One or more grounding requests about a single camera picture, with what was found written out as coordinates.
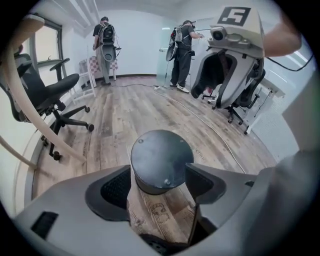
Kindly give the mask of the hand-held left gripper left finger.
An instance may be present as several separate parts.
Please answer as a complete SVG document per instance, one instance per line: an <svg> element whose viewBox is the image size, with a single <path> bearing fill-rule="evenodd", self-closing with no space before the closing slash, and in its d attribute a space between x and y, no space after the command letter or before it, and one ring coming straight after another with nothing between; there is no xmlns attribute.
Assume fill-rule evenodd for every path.
<svg viewBox="0 0 320 256"><path fill-rule="evenodd" d="M129 165L61 181L33 200L14 224L45 256L150 256L130 227Z"/></svg>

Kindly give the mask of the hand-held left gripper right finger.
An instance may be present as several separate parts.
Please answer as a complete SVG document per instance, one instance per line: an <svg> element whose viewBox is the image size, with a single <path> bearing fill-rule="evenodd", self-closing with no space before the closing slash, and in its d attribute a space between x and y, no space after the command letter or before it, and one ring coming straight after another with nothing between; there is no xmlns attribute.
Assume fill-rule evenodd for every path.
<svg viewBox="0 0 320 256"><path fill-rule="evenodd" d="M246 256L249 232L264 199L262 176L185 165L185 184L196 203L188 256Z"/></svg>

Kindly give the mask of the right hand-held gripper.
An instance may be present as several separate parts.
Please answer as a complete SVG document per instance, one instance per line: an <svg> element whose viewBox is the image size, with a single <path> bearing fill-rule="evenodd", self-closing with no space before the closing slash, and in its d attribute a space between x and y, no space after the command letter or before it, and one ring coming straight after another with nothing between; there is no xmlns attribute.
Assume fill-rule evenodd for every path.
<svg viewBox="0 0 320 256"><path fill-rule="evenodd" d="M210 26L210 34L208 45L222 50L211 52L210 48L196 64L190 92L197 99L206 88L214 90L220 85L216 107L224 109L262 75L264 30L256 8L223 6Z"/></svg>

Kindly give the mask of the person's right forearm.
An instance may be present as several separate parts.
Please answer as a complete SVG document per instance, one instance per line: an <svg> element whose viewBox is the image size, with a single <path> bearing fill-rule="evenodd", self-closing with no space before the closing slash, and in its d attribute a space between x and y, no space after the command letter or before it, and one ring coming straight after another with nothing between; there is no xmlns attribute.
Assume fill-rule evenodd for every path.
<svg viewBox="0 0 320 256"><path fill-rule="evenodd" d="M301 46L302 35L284 12L280 15L280 22L263 37L266 58L290 55Z"/></svg>

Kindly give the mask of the black office chair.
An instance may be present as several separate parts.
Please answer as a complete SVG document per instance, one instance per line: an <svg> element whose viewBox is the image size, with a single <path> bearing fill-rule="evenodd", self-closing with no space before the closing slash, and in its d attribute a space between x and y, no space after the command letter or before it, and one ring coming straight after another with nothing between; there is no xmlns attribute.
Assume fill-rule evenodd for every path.
<svg viewBox="0 0 320 256"><path fill-rule="evenodd" d="M64 112L66 108L61 98L69 92L78 82L80 76L77 73L71 74L65 78L61 76L61 66L68 62L64 59L56 64L53 69L56 70L58 81L54 84L45 85L40 75L36 72L31 57L26 53L15 53L14 61L17 67L18 75L23 88L30 99L33 107L36 109L39 116L49 126L49 128L56 134L59 134L60 128L69 126L83 126L89 132L94 130L94 125L81 120L73 119L73 115L81 110L90 112L90 107L83 105L69 112ZM0 88L7 95L13 118L17 122L31 123L26 114L23 113L5 81L2 61L0 60ZM43 135L46 145L50 146L49 155L56 161L61 159L61 154L55 151L55 144L50 142Z"/></svg>
<svg viewBox="0 0 320 256"><path fill-rule="evenodd" d="M228 123L231 124L235 117L239 120L239 125L241 126L244 122L244 120L240 117L240 115L235 111L235 108L242 107L251 109L252 106L255 104L258 98L260 98L259 94L255 94L254 99L252 99L253 94L262 81L262 79L265 77L266 71L265 69L262 70L262 74L258 78L254 78L249 86L240 94L240 96L228 107L225 107L226 110L228 110L228 113L230 114L230 117L228 119Z"/></svg>

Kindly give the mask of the white desk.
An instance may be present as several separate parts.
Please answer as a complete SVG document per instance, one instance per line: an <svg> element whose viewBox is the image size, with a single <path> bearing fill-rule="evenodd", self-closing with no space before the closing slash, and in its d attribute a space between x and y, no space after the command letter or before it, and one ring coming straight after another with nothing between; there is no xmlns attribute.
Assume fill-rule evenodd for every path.
<svg viewBox="0 0 320 256"><path fill-rule="evenodd" d="M259 85L260 88L257 95L262 97L257 99L253 106L246 111L244 117L244 123L246 124L245 135L250 134L262 115L271 108L274 97L283 98L285 96L285 93L277 85L265 78Z"/></svg>

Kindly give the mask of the frosted glass door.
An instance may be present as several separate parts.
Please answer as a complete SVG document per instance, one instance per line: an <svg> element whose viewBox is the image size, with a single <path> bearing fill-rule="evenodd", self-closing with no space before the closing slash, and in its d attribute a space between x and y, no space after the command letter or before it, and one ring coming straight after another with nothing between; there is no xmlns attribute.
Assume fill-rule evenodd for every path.
<svg viewBox="0 0 320 256"><path fill-rule="evenodd" d="M166 84L167 65L169 64L169 62L166 60L166 55L170 43L171 33L174 27L175 23L167 20L162 24L162 28L159 30L160 40L156 80L161 86Z"/></svg>

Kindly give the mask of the person's left shoe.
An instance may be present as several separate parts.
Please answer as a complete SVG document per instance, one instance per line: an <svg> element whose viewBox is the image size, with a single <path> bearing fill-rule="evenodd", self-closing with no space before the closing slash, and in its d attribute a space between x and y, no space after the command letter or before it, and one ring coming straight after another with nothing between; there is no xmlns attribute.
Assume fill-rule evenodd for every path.
<svg viewBox="0 0 320 256"><path fill-rule="evenodd" d="M169 242L152 234L139 234L139 237L162 256L172 256L191 246L189 242Z"/></svg>

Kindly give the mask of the checkered tablecloth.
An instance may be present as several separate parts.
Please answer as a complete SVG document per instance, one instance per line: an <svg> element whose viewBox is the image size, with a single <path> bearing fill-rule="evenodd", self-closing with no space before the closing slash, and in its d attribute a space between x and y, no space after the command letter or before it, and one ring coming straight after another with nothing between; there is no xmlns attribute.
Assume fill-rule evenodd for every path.
<svg viewBox="0 0 320 256"><path fill-rule="evenodd" d="M79 71L80 73L86 73L88 72L88 66L90 68L90 72L92 74L101 72L98 60L96 56L91 56L89 58L89 61L87 59L83 59L79 62ZM115 60L110 64L110 70L115 71L118 69L118 62Z"/></svg>

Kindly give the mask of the white stool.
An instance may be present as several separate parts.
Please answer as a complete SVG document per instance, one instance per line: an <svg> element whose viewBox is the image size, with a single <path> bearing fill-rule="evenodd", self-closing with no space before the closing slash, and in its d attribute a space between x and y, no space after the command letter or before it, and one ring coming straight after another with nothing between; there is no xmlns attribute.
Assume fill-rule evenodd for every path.
<svg viewBox="0 0 320 256"><path fill-rule="evenodd" d="M70 91L70 97L72 99L72 103L75 105L77 101L83 100L86 97L89 96L94 96L96 97L96 90L95 88L97 87L95 78L92 76L92 74L90 72L84 72L84 73L80 73L79 77L81 79L84 78L88 78L89 79L89 84L90 84L90 88L89 89L85 89L85 90L78 90L76 91L75 88L73 88Z"/></svg>

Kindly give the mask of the white ceiling pipes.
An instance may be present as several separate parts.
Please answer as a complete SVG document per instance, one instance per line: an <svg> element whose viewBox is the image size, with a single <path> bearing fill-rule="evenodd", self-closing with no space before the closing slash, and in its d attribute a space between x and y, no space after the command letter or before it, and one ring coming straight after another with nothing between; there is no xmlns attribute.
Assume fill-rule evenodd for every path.
<svg viewBox="0 0 320 256"><path fill-rule="evenodd" d="M86 0L59 0L65 11L83 28L95 25L98 21L91 14Z"/></svg>

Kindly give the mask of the black framed window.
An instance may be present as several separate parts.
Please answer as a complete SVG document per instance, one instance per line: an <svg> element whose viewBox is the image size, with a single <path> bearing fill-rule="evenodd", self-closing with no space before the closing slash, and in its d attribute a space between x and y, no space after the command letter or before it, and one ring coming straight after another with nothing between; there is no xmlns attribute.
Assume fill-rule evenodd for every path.
<svg viewBox="0 0 320 256"><path fill-rule="evenodd" d="M29 54L37 63L57 61L62 57L62 26L45 20L29 41Z"/></svg>

